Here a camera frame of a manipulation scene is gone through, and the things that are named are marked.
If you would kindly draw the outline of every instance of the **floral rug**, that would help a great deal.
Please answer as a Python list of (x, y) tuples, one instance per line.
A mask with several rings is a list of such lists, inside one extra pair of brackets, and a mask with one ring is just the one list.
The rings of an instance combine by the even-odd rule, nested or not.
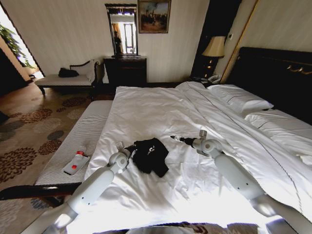
[[(33, 185), (91, 100), (86, 90), (27, 87), (0, 97), (0, 110), (10, 118), (0, 125), (0, 190)], [(98, 95), (97, 100), (114, 95)], [(50, 207), (37, 198), (0, 201), (0, 234), (18, 234)], [(256, 234), (255, 225), (179, 224), (204, 234)]]

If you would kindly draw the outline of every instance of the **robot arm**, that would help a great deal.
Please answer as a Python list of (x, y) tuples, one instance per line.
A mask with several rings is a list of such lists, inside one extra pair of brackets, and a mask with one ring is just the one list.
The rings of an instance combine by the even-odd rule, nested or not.
[(86, 211), (112, 183), (115, 174), (122, 173), (135, 146), (124, 148), (117, 143), (118, 152), (113, 154), (106, 167), (98, 168), (73, 193), (67, 202), (52, 210), (44, 212), (22, 234), (58, 234), (70, 224), (78, 214)]
[(203, 156), (211, 157), (220, 173), (230, 184), (249, 200), (254, 209), (262, 215), (269, 217), (280, 215), (299, 234), (307, 234), (312, 230), (310, 223), (293, 207), (284, 205), (269, 195), (260, 187), (258, 182), (233, 157), (222, 152), (220, 142), (206, 139), (207, 132), (200, 130), (200, 138), (182, 138), (172, 136), (173, 139), (185, 142)]

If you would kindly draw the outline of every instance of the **green leaves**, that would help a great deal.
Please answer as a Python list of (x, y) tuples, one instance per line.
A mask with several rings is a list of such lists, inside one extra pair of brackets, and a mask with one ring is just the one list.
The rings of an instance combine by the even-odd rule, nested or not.
[(30, 67), (30, 68), (34, 68), (32, 67), (29, 62), (28, 59), (26, 57), (26, 55), (21, 51), (20, 47), (19, 47), (19, 43), (13, 38), (12, 35), (14, 35), (15, 33), (12, 32), (10, 29), (3, 27), (0, 24), (0, 35), (3, 38), (3, 40), (5, 41), (5, 43), (8, 45), (8, 47), (11, 49), (11, 51), (13, 52), (13, 54), (15, 55), (15, 57), (20, 61), (20, 57), (23, 57), (25, 59), (25, 62), (21, 62), (20, 63), (25, 66), (25, 67)]

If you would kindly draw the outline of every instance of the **wall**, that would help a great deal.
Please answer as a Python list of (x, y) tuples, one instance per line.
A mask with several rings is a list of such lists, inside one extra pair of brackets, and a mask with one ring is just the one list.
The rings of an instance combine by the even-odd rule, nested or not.
[[(105, 3), (136, 0), (2, 0), (43, 72), (113, 54)], [(208, 0), (172, 0), (168, 34), (138, 34), (148, 82), (183, 80), (195, 57)]]
[(18, 59), (15, 57), (13, 52), (10, 50), (10, 48), (7, 46), (5, 41), (0, 37), (0, 48), (5, 53), (5, 55), (8, 57), (8, 59), (11, 61), (11, 63), (14, 65), (16, 70), (20, 73), (20, 75), (23, 77), (25, 81), (30, 80), (25, 68), (23, 68), (18, 61)]
[(218, 64), (214, 70), (214, 73), (217, 75), (222, 75), (226, 65), (228, 64), (231, 55), (234, 51), (234, 48), (237, 45), (237, 42), (242, 34), (244, 26), (248, 20), (248, 17), (254, 7), (256, 0), (242, 0), (239, 9), (237, 11), (236, 17), (233, 21), (232, 27), (229, 34), (232, 34), (232, 39), (226, 39), (224, 45), (224, 57), (220, 58)]
[[(312, 51), (311, 0), (259, 0), (238, 45), (295, 51)], [(231, 68), (236, 57), (231, 61)], [(227, 69), (224, 78), (231, 69)]]

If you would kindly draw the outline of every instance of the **doorway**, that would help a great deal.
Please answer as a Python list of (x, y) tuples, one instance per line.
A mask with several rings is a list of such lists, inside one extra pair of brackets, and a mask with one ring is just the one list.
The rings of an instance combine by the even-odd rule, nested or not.
[(0, 4), (0, 35), (31, 78), (42, 78), (43, 73), (28, 50), (6, 10)]

